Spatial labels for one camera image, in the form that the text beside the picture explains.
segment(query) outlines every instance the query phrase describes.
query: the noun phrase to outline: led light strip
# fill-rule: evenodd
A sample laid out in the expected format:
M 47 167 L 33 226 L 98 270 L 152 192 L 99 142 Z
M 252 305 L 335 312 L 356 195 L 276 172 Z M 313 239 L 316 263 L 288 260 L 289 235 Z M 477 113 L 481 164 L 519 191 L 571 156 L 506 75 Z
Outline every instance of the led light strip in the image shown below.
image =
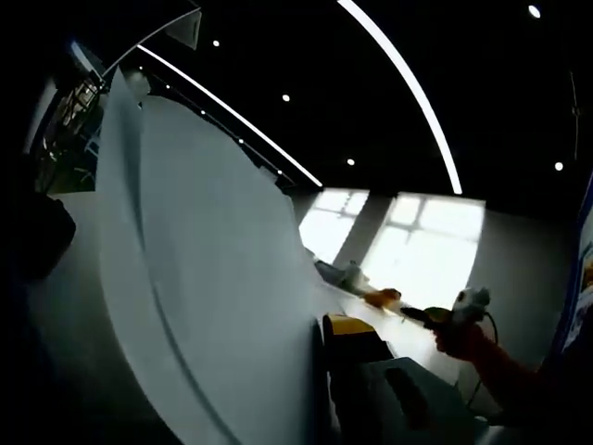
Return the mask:
M 144 48 L 141 44 L 138 45 L 138 49 L 144 51 L 145 53 L 147 53 L 149 56 L 151 56 L 152 58 L 158 60 L 160 63 L 162 63 L 163 65 L 165 65 L 167 68 L 175 71 L 177 74 L 179 74 L 180 76 L 182 76 L 185 80 L 187 80 L 190 84 L 192 84 L 195 88 L 197 88 L 198 90 L 200 90 L 202 93 L 204 93 L 205 95 L 207 95 L 210 99 L 212 99 L 214 102 L 216 102 L 217 104 L 219 104 L 221 107 L 223 107 L 224 109 L 226 109 L 229 113 L 231 113 L 233 116 L 235 116 L 239 121 L 241 121 L 249 130 L 251 130 L 253 133 L 257 134 L 260 138 L 262 138 L 264 141 L 266 141 L 268 144 L 270 144 L 270 146 L 276 150 L 278 153 L 280 153 L 282 156 L 284 156 L 286 158 L 286 160 L 288 160 L 288 162 L 290 162 L 291 164 L 293 164 L 295 167 L 297 167 L 305 176 L 307 176 L 315 185 L 317 185 L 318 187 L 323 187 L 323 184 L 321 183 L 321 181 L 319 179 L 317 179 L 315 176 L 313 176 L 307 169 L 305 169 L 305 167 L 303 167 L 302 165 L 300 165 L 292 156 L 290 156 L 288 153 L 286 153 L 284 150 L 282 150 L 280 148 L 280 146 L 278 146 L 278 144 L 276 144 L 274 141 L 272 141 L 268 136 L 266 136 L 264 133 L 262 133 L 255 125 L 253 125 L 250 121 L 248 121 L 247 119 L 245 119 L 243 116 L 241 116 L 239 113 L 237 113 L 234 109 L 232 109 L 231 107 L 229 107 L 228 105 L 226 105 L 224 102 L 222 102 L 220 99 L 218 99 L 215 95 L 213 95 L 208 89 L 206 89 L 204 86 L 200 85 L 198 82 L 196 82 L 194 79 L 192 79 L 191 77 L 189 77 L 187 74 L 185 74 L 183 71 L 181 71 L 180 69 L 178 69 L 177 67 L 175 67 L 174 65 L 170 64 L 167 60 L 165 60 L 163 57 L 156 55 L 155 53 L 153 53 L 152 51 L 150 51 L 147 48 Z
M 445 134 L 441 129 L 440 124 L 438 123 L 438 119 L 436 118 L 435 112 L 428 101 L 428 97 L 424 93 L 424 90 L 416 80 L 416 76 L 414 73 L 411 72 L 410 67 L 404 60 L 404 58 L 399 54 L 396 48 L 393 46 L 391 41 L 387 38 L 387 36 L 381 31 L 381 29 L 375 24 L 374 21 L 371 20 L 369 16 L 367 16 L 362 9 L 360 9 L 352 0 L 338 0 L 337 2 L 343 7 L 346 11 L 350 13 L 350 15 L 356 19 L 360 25 L 371 35 L 371 37 L 375 40 L 381 49 L 385 51 L 387 56 L 391 59 L 393 64 L 396 66 L 399 74 L 401 77 L 404 78 L 404 81 L 408 84 L 408 87 L 411 89 L 412 94 L 416 98 L 418 105 L 422 109 L 424 113 L 424 117 L 428 121 L 428 125 L 430 129 L 433 131 L 433 135 L 435 136 L 436 144 L 438 145 L 439 150 L 441 151 L 441 156 L 445 161 L 445 167 L 447 167 L 448 178 L 451 181 L 451 185 L 453 186 L 453 192 L 456 195 L 461 194 L 461 184 L 460 184 L 460 177 L 457 174 L 457 169 L 455 168 L 455 162 L 453 162 L 453 157 L 451 156 L 451 150 L 448 147 L 447 139 L 445 139 Z

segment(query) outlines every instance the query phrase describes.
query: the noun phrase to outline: black ceiling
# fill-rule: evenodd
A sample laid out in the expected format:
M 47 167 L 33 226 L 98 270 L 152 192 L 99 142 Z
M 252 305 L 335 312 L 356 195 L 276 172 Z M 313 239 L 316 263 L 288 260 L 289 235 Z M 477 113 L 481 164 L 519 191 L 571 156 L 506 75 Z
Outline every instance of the black ceiling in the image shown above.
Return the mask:
M 452 195 L 410 88 L 336 1 L 203 2 L 196 51 L 164 34 L 145 46 L 189 74 L 324 186 Z M 408 62 L 448 140 L 464 197 L 491 208 L 573 218 L 592 165 L 585 13 L 571 2 L 356 0 Z M 213 40 L 220 41 L 215 47 Z M 128 63 L 172 86 L 269 158 L 312 182 L 174 72 L 137 51 Z M 574 159 L 573 74 L 580 107 Z M 282 100 L 289 94 L 290 102 Z M 356 164 L 349 167 L 348 158 Z M 562 172 L 554 164 L 564 164 Z

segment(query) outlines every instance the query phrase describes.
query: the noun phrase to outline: window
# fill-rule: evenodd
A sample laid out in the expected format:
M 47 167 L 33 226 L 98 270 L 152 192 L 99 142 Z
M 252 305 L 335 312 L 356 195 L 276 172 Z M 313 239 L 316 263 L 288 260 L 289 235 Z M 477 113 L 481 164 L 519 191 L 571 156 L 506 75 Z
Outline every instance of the window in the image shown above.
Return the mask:
M 400 194 L 362 263 L 377 288 L 394 287 L 419 308 L 450 308 L 473 267 L 484 203 Z
M 368 195 L 368 192 L 341 189 L 320 193 L 299 226 L 305 247 L 320 260 L 332 264 Z

